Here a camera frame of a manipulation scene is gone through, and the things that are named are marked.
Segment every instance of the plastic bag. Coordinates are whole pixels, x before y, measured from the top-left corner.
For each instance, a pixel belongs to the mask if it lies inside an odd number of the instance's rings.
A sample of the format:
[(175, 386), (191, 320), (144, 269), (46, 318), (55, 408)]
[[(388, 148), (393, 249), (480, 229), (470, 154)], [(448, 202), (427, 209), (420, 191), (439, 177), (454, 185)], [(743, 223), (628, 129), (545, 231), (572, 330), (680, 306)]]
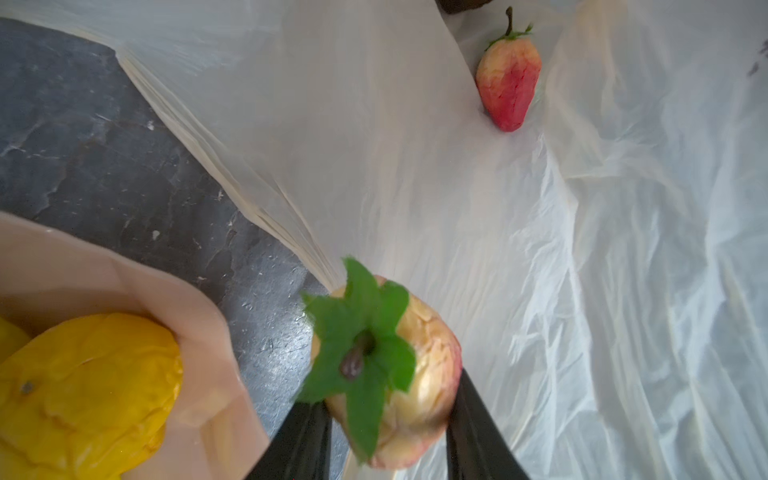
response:
[(70, 318), (109, 312), (162, 322), (184, 362), (163, 446), (123, 480), (240, 480), (269, 439), (216, 306), (174, 276), (0, 213), (0, 315), (38, 335)]
[[(472, 79), (500, 1), (445, 20), (433, 0), (0, 15), (114, 48), (326, 287), (353, 254), (441, 312), (532, 478), (768, 477), (768, 4), (511, 2), (545, 69), (502, 134)], [(444, 478), (443, 448), (397, 476)]]

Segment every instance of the paper bag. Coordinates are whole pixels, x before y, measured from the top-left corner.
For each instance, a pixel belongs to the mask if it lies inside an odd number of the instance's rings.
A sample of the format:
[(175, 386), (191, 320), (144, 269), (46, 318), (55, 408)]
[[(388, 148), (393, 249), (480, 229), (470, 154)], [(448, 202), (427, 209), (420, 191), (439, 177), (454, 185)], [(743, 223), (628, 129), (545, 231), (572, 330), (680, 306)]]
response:
[(174, 276), (0, 213), (0, 316), (34, 336), (76, 316), (109, 312), (162, 323), (184, 362), (162, 447), (123, 480), (241, 480), (269, 439), (218, 308)]

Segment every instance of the strawberry leaf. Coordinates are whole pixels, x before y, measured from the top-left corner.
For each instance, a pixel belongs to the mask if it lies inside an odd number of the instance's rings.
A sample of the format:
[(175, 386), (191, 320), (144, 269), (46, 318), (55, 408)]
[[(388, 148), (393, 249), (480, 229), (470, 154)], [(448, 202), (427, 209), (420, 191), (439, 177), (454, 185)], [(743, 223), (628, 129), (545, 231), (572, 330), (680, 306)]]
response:
[(315, 358), (309, 375), (304, 379), (296, 397), (297, 402), (318, 403), (349, 389), (352, 384), (339, 372), (344, 348), (332, 341), (325, 341), (320, 345), (320, 353)]
[(390, 335), (395, 332), (403, 313), (406, 312), (411, 296), (404, 286), (389, 281), (381, 285), (379, 295), (381, 309), (371, 328), (379, 335)]
[(344, 343), (347, 349), (365, 325), (360, 316), (354, 314), (346, 303), (332, 296), (302, 294), (304, 312), (310, 318), (317, 337), (325, 342), (335, 340)]
[(344, 259), (346, 266), (346, 290), (344, 300), (359, 320), (369, 326), (376, 322), (381, 309), (381, 294), (376, 278), (360, 262), (352, 257)]
[(366, 461), (376, 451), (379, 423), (386, 402), (387, 375), (372, 358), (366, 358), (362, 374), (346, 393), (346, 417), (349, 436), (359, 460)]
[(416, 352), (397, 335), (376, 340), (371, 357), (387, 372), (389, 388), (408, 392), (416, 372)]

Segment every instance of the marble surface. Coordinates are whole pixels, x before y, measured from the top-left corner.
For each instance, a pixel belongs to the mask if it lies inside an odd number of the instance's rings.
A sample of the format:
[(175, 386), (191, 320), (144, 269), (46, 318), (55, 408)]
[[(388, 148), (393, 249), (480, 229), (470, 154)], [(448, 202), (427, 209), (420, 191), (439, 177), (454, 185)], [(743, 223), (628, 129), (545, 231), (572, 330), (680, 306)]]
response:
[[(300, 291), (323, 288), (246, 220), (109, 48), (0, 19), (0, 210), (192, 283), (229, 323), (270, 435), (309, 362)], [(348, 445), (333, 432), (331, 478)]]

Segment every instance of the lemon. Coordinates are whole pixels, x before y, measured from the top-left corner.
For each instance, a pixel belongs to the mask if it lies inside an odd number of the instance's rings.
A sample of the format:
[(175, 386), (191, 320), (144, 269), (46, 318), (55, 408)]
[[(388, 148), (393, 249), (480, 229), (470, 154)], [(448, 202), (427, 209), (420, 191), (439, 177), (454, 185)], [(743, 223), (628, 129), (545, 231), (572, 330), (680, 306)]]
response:
[(29, 342), (29, 335), (0, 316), (0, 363)]
[(117, 478), (160, 448), (181, 377), (173, 334), (149, 319), (47, 330), (0, 365), (0, 478)]

